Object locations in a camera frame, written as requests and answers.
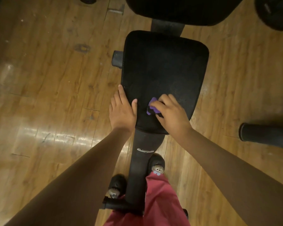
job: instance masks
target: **person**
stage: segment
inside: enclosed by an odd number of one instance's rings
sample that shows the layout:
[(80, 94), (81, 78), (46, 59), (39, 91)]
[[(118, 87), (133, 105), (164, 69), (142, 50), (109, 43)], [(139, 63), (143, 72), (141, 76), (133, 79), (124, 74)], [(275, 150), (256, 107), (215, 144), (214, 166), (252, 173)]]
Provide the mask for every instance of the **person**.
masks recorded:
[[(173, 95), (164, 94), (151, 106), (161, 111), (163, 118), (157, 116), (157, 119), (162, 126), (197, 160), (247, 225), (283, 225), (281, 183), (194, 130)], [(130, 105), (121, 85), (111, 99), (109, 118), (111, 133), (46, 186), (7, 226), (94, 225), (118, 156), (137, 119), (137, 100)], [(153, 179), (167, 186), (166, 189), (155, 190)], [(151, 172), (147, 181), (145, 216), (138, 219), (130, 216), (130, 225), (188, 225), (182, 214), (169, 218), (170, 209), (160, 210), (168, 202), (173, 203), (168, 205), (170, 208), (179, 208), (177, 196), (164, 175)], [(124, 215), (114, 216), (118, 217), (114, 219), (117, 221), (110, 218), (106, 225), (128, 225), (122, 220)]]

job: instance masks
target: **purple cloth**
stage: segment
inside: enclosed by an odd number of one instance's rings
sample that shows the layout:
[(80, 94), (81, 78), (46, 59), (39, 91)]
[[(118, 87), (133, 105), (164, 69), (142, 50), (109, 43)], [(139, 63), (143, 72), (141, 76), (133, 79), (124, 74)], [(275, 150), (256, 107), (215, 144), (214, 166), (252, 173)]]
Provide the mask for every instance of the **purple cloth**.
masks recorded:
[[(153, 97), (153, 98), (151, 99), (151, 101), (149, 102), (148, 106), (150, 106), (150, 104), (151, 104), (152, 102), (155, 102), (155, 101), (157, 101), (157, 98)], [(155, 108), (154, 106), (150, 106), (150, 109), (152, 109), (156, 114), (157, 114), (157, 113), (161, 113), (161, 112), (160, 112), (157, 108)]]

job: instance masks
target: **person's left arm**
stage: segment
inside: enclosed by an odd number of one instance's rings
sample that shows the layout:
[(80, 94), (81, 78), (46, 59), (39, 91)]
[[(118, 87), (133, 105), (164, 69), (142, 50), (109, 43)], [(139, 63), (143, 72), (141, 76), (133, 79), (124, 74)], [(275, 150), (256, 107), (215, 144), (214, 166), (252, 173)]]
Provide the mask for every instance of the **person's left arm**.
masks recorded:
[(137, 99), (131, 107), (123, 87), (118, 89), (109, 106), (111, 133), (46, 186), (6, 226), (95, 224), (118, 156), (136, 124)]

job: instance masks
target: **person's right hand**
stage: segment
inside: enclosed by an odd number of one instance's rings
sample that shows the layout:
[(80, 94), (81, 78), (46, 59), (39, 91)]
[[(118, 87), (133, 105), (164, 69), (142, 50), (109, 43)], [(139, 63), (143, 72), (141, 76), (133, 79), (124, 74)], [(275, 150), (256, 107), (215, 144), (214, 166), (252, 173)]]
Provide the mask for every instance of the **person's right hand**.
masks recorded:
[(156, 107), (162, 113), (163, 118), (158, 115), (156, 115), (156, 117), (162, 127), (164, 127), (174, 139), (182, 137), (186, 132), (192, 129), (185, 110), (172, 94), (161, 95), (158, 101), (152, 102), (150, 106)]

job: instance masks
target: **wood grain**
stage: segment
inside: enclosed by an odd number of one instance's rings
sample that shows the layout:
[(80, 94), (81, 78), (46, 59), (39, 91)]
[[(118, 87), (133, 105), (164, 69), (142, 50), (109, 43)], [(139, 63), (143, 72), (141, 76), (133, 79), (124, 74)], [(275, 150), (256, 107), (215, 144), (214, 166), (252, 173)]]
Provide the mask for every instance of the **wood grain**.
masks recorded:
[[(182, 37), (210, 51), (191, 124), (283, 183), (283, 149), (238, 139), (243, 122), (283, 125), (283, 32), (265, 26), (253, 2), (218, 25), (185, 27)], [(123, 14), (110, 11), (123, 5)], [(108, 105), (121, 78), (113, 51), (150, 26), (125, 0), (0, 1), (0, 226), (110, 132)], [(132, 141), (115, 174), (128, 175)], [(157, 152), (191, 225), (245, 225), (172, 137)], [(110, 212), (100, 210), (96, 225)]]

